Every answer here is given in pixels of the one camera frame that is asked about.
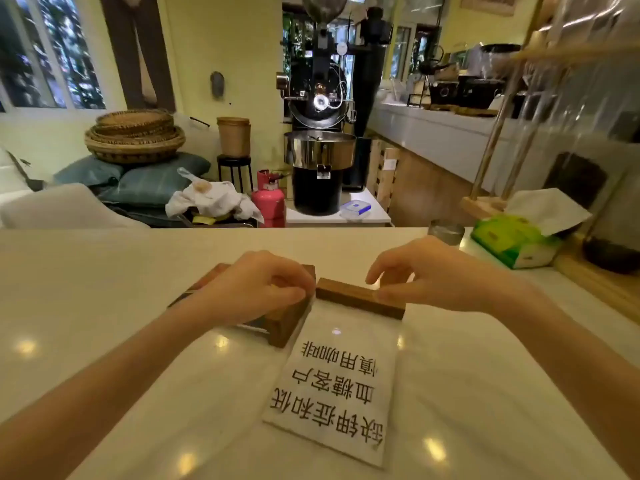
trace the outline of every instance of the hand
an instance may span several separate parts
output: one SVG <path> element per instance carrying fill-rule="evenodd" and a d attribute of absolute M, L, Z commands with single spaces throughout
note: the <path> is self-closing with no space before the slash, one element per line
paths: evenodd
<path fill-rule="evenodd" d="M 407 282 L 411 274 L 413 281 Z M 383 252 L 366 282 L 382 274 L 376 294 L 400 303 L 421 303 L 459 312 L 497 316 L 524 298 L 542 295 L 506 268 L 480 261 L 426 236 Z"/>
<path fill-rule="evenodd" d="M 315 289 L 315 280 L 297 262 L 268 251 L 250 251 L 171 310 L 194 318 L 207 331 L 293 305 Z"/>

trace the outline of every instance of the wall-mounted gray object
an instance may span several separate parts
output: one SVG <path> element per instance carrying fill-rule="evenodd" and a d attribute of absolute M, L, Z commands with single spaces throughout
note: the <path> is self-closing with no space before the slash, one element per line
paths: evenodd
<path fill-rule="evenodd" d="M 220 72 L 211 74 L 211 93 L 216 99 L 220 99 L 225 94 L 225 76 Z"/>

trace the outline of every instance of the teal pillow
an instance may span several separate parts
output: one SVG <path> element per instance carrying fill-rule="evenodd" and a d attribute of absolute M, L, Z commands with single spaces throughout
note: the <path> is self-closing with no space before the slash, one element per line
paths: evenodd
<path fill-rule="evenodd" d="M 184 190 L 191 183 L 178 174 L 184 167 L 196 177 L 209 171 L 211 163 L 190 153 L 178 153 L 169 161 L 128 170 L 114 187 L 98 193 L 103 202 L 164 207 L 174 192 Z"/>
<path fill-rule="evenodd" d="M 83 184 L 91 188 L 96 185 L 117 185 L 124 168 L 120 165 L 98 160 L 90 155 L 64 167 L 53 176 L 57 184 Z"/>

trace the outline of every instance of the tissue box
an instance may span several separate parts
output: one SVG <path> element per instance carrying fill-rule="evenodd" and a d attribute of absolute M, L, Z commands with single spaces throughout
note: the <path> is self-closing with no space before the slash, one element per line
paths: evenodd
<path fill-rule="evenodd" d="M 523 217 L 507 215 L 479 221 L 471 238 L 511 269 L 548 266 L 563 243 Z"/>

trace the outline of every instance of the stacked woven baskets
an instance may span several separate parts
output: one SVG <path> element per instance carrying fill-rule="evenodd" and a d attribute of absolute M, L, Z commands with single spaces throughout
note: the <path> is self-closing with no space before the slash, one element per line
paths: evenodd
<path fill-rule="evenodd" d="M 95 120 L 84 144 L 96 158 L 118 165 L 168 160 L 185 142 L 171 114 L 159 109 L 110 112 Z"/>

